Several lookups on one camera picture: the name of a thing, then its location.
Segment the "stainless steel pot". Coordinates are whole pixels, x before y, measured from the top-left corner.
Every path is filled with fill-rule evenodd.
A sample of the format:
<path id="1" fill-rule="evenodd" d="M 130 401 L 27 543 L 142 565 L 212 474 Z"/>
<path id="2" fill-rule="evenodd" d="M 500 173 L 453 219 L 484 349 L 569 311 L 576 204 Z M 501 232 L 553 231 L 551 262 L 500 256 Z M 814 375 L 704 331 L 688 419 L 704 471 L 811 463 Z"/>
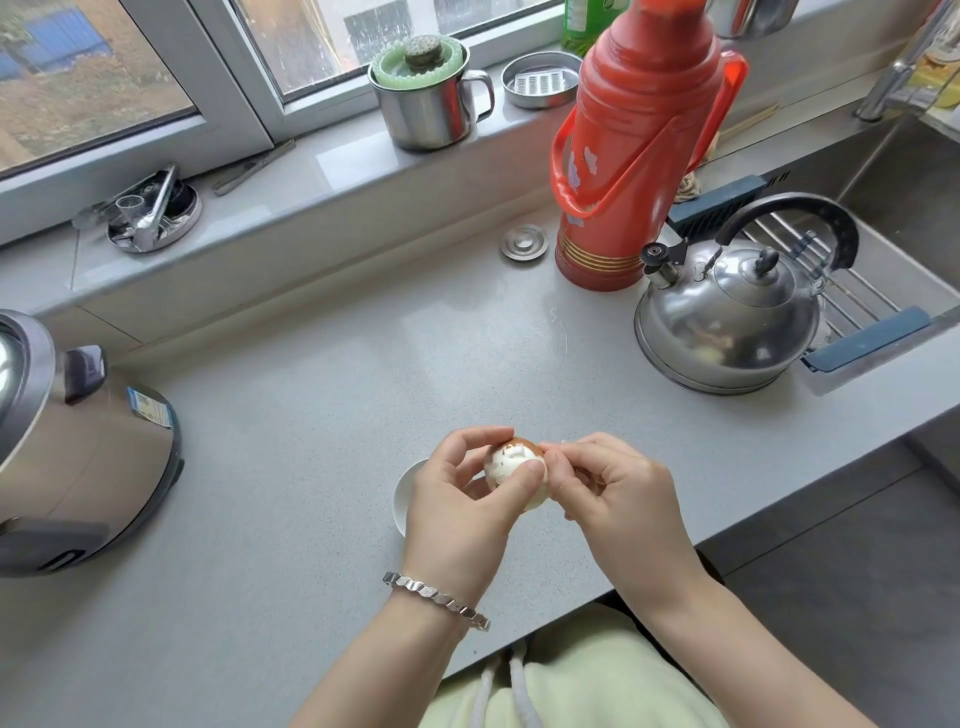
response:
<path id="1" fill-rule="evenodd" d="M 724 41 L 764 38 L 784 30 L 800 0 L 706 0 L 706 15 Z"/>

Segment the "person's left forearm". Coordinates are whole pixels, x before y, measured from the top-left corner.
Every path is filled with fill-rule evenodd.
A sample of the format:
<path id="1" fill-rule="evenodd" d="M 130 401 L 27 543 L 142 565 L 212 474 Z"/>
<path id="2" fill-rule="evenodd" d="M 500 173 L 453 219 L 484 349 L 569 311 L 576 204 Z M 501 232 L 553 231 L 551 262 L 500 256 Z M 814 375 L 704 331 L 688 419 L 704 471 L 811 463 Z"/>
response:
<path id="1" fill-rule="evenodd" d="M 408 588 L 391 588 L 290 728 L 417 728 L 454 651 L 473 627 L 472 613 L 457 613 Z"/>

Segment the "round metal dish with utensils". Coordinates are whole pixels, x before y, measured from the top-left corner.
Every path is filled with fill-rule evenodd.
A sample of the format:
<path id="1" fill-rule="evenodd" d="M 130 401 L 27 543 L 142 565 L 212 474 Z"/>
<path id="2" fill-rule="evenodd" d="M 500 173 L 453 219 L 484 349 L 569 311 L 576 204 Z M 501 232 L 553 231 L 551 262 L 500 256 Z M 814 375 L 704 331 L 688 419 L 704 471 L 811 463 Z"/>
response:
<path id="1" fill-rule="evenodd" d="M 123 253 L 144 256 L 181 240 L 199 222 L 199 192 L 181 179 L 172 162 L 113 197 L 87 207 L 71 219 L 81 233 L 101 231 Z"/>

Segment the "chrome sink faucet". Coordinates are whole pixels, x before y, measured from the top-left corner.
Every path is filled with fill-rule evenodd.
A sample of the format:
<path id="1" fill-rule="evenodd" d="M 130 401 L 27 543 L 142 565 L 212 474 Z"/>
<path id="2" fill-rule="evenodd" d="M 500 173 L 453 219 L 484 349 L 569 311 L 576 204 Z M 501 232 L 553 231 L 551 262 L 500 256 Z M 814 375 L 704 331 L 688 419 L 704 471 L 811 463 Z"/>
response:
<path id="1" fill-rule="evenodd" d="M 891 109 L 960 108 L 960 0 L 938 0 L 922 27 L 885 70 L 854 116 L 876 123 Z"/>

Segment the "small round metal lid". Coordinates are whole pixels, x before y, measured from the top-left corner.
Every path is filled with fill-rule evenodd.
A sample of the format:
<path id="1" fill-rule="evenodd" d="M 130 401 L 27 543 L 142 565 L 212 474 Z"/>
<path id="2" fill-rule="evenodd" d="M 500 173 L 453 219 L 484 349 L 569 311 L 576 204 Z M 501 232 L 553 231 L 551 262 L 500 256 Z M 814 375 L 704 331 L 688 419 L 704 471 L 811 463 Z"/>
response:
<path id="1" fill-rule="evenodd" d="M 536 224 L 520 224 L 507 230 L 499 243 L 501 254 L 510 261 L 532 262 L 546 254 L 549 242 Z"/>

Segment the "small white bowl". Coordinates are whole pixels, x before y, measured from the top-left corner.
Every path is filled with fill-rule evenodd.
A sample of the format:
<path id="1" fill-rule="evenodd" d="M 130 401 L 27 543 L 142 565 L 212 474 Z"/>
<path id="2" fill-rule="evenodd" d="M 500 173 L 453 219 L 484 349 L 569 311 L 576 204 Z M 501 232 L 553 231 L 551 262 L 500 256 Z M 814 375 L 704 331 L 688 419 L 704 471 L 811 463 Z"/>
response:
<path id="1" fill-rule="evenodd" d="M 393 490 L 391 515 L 396 530 L 404 539 L 406 537 L 407 515 L 414 494 L 416 476 L 427 462 L 428 459 L 422 459 L 408 467 L 397 481 Z"/>

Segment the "partly peeled boiled egg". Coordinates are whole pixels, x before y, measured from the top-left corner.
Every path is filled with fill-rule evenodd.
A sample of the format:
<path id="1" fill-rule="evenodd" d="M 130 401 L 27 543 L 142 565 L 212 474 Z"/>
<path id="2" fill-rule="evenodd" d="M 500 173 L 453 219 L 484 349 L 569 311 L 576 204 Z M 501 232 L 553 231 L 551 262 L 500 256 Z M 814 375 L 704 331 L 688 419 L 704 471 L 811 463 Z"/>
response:
<path id="1" fill-rule="evenodd" d="M 524 511 L 529 512 L 542 506 L 549 498 L 545 453 L 537 444 L 520 436 L 493 444 L 486 450 L 484 475 L 490 493 L 492 494 L 506 482 L 517 468 L 522 467 L 524 463 L 534 461 L 543 466 L 543 473 L 539 487 L 528 501 Z"/>

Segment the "light green drawstring trousers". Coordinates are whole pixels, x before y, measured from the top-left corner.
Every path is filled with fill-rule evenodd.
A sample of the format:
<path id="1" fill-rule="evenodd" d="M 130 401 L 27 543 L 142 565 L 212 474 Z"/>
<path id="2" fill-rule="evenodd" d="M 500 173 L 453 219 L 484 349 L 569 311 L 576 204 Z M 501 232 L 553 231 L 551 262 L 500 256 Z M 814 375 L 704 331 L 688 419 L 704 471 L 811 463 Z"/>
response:
<path id="1" fill-rule="evenodd" d="M 418 728 L 729 728 L 624 613 L 591 603 L 445 679 Z"/>

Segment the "white window frame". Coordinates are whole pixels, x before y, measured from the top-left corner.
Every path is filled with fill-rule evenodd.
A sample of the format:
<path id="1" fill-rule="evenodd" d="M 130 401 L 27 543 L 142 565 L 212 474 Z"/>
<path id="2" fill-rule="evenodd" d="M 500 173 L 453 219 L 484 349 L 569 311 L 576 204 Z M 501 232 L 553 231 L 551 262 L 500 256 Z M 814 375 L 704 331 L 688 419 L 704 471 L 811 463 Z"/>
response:
<path id="1" fill-rule="evenodd" d="M 565 3 L 0 0 L 0 248 L 366 112 L 389 43 L 451 36 L 490 67 L 558 42 Z"/>

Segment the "wooden chopsticks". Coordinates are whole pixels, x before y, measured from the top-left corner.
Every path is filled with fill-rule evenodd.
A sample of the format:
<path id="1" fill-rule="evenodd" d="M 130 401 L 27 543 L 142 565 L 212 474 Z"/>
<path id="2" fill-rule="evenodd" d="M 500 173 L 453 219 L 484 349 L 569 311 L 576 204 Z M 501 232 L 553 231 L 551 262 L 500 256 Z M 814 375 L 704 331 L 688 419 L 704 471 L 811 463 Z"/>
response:
<path id="1" fill-rule="evenodd" d="M 750 128 L 756 127 L 767 119 L 773 117 L 779 111 L 780 107 L 780 103 L 773 103 L 736 122 L 735 124 L 721 128 L 717 133 L 717 142 L 720 143 L 721 141 L 729 140 L 746 132 Z"/>

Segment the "metal tongs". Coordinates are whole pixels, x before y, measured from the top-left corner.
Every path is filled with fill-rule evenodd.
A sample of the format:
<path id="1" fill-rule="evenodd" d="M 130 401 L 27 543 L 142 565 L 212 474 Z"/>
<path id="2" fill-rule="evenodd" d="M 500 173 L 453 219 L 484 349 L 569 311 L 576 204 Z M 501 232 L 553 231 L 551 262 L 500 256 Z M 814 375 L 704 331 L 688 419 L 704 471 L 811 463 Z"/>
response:
<path id="1" fill-rule="evenodd" d="M 246 183 L 252 176 L 257 175 L 262 169 L 289 154 L 296 146 L 296 139 L 288 139 L 270 151 L 249 157 L 237 169 L 213 184 L 211 188 L 213 194 L 216 197 L 228 195 L 234 189 Z"/>

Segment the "stainless steel whistling kettle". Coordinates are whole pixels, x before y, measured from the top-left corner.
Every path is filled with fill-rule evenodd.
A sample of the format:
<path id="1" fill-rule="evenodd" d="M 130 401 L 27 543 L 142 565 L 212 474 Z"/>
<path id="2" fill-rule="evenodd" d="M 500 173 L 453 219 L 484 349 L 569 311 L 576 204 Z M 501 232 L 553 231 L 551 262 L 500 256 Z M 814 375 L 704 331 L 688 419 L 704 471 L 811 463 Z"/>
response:
<path id="1" fill-rule="evenodd" d="M 829 256 L 812 269 L 798 262 L 810 236 L 787 252 L 741 237 L 763 216 L 800 212 L 825 224 Z M 819 296 L 836 270 L 858 256 L 858 225 L 838 202 L 806 192 L 754 200 L 733 213 L 713 239 L 643 247 L 646 289 L 633 317 L 648 361 L 674 383 L 714 395 L 741 395 L 773 383 L 813 342 Z"/>

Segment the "round steel grater dish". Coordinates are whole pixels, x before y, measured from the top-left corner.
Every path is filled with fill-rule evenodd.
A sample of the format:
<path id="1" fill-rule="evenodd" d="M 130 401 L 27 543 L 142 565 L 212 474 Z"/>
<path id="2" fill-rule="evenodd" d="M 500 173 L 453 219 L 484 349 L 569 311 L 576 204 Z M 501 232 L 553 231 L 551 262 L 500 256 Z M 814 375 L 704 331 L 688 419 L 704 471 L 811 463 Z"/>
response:
<path id="1" fill-rule="evenodd" d="M 576 100 L 582 58 L 564 51 L 540 51 L 512 60 L 501 73 L 507 101 L 524 111 L 545 111 Z"/>

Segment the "person's right forearm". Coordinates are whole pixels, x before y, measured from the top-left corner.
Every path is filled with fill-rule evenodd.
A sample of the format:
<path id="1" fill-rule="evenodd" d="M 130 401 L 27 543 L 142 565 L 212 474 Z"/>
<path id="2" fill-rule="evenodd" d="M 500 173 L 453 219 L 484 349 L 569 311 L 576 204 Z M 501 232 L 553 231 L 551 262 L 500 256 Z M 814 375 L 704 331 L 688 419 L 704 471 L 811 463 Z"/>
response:
<path id="1" fill-rule="evenodd" d="M 640 618 L 733 728 L 878 728 L 712 577 Z"/>

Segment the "stainless steel mug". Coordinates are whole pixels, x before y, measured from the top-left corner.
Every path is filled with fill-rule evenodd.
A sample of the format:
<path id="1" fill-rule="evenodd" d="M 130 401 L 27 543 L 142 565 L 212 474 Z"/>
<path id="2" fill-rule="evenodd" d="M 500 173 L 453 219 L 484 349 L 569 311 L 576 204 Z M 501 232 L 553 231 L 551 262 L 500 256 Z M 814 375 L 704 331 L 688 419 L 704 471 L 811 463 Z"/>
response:
<path id="1" fill-rule="evenodd" d="M 470 68 L 471 52 L 462 46 L 463 67 L 453 77 L 418 90 L 381 87 L 373 82 L 368 65 L 367 79 L 388 134 L 399 148 L 418 153 L 447 148 L 467 138 L 476 124 L 493 114 L 494 82 L 487 72 Z"/>

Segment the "silver electric rice cooker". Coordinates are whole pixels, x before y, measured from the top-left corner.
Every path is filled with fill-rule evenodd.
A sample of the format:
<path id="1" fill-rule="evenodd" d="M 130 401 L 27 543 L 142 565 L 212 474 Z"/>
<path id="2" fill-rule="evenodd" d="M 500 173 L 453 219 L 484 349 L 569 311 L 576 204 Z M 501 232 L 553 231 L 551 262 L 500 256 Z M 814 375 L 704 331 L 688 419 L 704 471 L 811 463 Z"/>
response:
<path id="1" fill-rule="evenodd" d="M 119 547 L 184 468 L 166 397 L 115 369 L 103 346 L 61 345 L 40 319 L 0 309 L 0 579 Z"/>

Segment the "person's left hand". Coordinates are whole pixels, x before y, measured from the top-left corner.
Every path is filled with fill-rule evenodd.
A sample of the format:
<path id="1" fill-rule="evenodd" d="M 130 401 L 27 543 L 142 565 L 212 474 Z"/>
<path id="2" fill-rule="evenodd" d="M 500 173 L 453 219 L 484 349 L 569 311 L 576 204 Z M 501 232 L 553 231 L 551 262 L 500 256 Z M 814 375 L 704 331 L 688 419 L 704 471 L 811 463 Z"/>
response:
<path id="1" fill-rule="evenodd" d="M 465 488 L 483 471 L 487 449 L 514 435 L 507 425 L 481 425 L 454 430 L 436 446 L 415 477 L 402 576 L 478 608 L 519 517 L 492 515 L 491 493 L 475 500 Z"/>

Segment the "blue sink drain rack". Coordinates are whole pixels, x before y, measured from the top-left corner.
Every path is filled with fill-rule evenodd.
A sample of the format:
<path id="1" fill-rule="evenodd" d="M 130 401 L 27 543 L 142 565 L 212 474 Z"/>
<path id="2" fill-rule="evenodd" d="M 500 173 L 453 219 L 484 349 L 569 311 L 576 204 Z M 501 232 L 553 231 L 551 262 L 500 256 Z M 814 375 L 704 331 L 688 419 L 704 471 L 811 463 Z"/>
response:
<path id="1" fill-rule="evenodd" d="M 777 197 L 773 182 L 743 176 L 710 192 L 688 175 L 681 183 L 669 216 L 672 232 L 690 244 L 707 242 L 740 210 Z M 894 358 L 935 334 L 937 320 L 922 302 L 908 302 L 894 293 L 900 274 L 881 284 L 875 274 L 856 266 L 834 269 L 838 242 L 821 214 L 795 202 L 755 214 L 741 224 L 736 240 L 752 248 L 774 248 L 781 261 L 791 262 L 814 288 L 821 314 L 813 340 L 800 358 L 817 378 L 851 379 L 855 370 Z"/>

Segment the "person's right hand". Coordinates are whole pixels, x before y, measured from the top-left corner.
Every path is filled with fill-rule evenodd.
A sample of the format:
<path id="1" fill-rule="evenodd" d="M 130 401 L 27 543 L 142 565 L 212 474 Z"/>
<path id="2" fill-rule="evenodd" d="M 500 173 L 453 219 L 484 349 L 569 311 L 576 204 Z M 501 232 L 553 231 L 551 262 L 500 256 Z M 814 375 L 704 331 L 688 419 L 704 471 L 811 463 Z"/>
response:
<path id="1" fill-rule="evenodd" d="M 597 432 L 590 468 L 601 493 L 554 499 L 575 522 L 610 584 L 642 622 L 642 609 L 669 601 L 685 584 L 708 573 L 684 524 L 669 469 L 617 437 Z"/>

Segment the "green lid with knob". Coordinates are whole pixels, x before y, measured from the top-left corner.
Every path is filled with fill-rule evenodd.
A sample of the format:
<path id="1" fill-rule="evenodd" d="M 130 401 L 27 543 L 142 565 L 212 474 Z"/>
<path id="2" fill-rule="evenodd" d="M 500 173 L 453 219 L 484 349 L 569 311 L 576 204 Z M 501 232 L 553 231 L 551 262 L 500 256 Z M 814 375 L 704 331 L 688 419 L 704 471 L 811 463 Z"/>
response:
<path id="1" fill-rule="evenodd" d="M 452 37 L 419 34 L 384 47 L 370 62 L 372 81 L 390 91 L 417 91 L 453 77 L 466 62 L 466 49 Z"/>

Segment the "red thermos flask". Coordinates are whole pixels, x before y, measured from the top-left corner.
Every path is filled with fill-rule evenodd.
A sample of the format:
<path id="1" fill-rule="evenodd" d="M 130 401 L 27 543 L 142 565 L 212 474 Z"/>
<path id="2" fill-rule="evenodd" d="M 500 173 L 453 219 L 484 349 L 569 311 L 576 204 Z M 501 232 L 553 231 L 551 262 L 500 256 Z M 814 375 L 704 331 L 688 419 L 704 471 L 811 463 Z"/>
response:
<path id="1" fill-rule="evenodd" d="M 630 0 L 587 51 L 550 152 L 570 283 L 616 292 L 643 276 L 682 179 L 702 163 L 749 73 L 708 0 Z"/>

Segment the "green dish soap bottle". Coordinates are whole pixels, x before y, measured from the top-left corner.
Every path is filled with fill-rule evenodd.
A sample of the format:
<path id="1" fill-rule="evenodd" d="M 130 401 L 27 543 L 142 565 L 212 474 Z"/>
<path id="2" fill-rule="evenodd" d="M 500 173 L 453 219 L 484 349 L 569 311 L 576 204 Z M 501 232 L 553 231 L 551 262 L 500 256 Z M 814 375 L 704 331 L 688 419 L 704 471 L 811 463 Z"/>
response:
<path id="1" fill-rule="evenodd" d="M 561 49 L 582 58 L 630 3 L 631 0 L 564 0 Z"/>

